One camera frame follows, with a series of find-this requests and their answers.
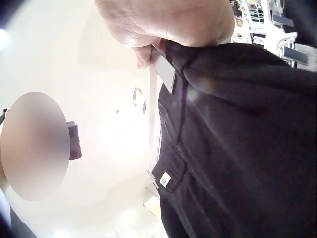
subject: pocket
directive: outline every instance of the pocket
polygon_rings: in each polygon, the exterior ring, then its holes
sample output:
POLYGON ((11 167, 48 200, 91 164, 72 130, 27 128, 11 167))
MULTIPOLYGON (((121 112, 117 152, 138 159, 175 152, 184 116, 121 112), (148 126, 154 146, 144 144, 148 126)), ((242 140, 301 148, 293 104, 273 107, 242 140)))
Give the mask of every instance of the pocket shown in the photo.
POLYGON ((181 153, 175 145, 177 134, 173 129, 173 123, 168 116, 168 110, 159 103, 161 117, 162 140, 159 160, 152 174, 159 187, 165 187, 173 192, 180 184, 187 170, 187 165, 181 153))

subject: clothing label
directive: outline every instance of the clothing label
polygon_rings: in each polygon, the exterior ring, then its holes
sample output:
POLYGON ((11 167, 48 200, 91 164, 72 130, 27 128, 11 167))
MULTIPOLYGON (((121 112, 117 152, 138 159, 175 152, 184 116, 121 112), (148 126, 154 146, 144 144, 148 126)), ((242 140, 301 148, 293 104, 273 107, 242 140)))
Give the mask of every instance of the clothing label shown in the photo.
POLYGON ((164 187, 168 184, 168 182, 171 180, 171 177, 168 175, 167 172, 163 174, 163 176, 160 179, 160 184, 162 184, 164 187))

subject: smartphone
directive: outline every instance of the smartphone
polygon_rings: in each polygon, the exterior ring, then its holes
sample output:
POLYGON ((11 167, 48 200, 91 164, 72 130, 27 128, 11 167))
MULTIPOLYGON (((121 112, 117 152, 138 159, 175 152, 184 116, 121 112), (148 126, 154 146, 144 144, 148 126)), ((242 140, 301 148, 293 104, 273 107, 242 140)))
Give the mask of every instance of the smartphone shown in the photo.
POLYGON ((164 52, 152 45, 151 63, 153 64, 157 74, 162 79, 165 87, 170 93, 174 91, 175 69, 173 65, 166 59, 164 52))
POLYGON ((81 158, 81 147, 78 135, 78 125, 76 122, 67 122, 70 140, 69 160, 81 158))

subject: finger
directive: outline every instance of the finger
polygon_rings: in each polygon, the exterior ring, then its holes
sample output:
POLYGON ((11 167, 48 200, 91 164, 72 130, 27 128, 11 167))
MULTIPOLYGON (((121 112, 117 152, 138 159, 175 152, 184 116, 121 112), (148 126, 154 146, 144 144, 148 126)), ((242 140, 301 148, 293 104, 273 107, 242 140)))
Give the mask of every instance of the finger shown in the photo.
POLYGON ((151 45, 146 45, 143 47, 132 47, 132 50, 135 52, 137 57, 137 68, 144 69, 151 64, 151 45))

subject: pink phone case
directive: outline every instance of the pink phone case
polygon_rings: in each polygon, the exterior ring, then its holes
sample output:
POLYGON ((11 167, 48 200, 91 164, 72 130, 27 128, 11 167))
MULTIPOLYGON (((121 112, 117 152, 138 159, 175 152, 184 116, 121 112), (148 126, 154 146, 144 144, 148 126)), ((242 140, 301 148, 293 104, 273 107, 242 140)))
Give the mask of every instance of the pink phone case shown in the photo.
POLYGON ((70 139, 70 154, 69 160, 81 158, 81 147, 78 135, 78 125, 76 122, 67 122, 69 139, 70 139))

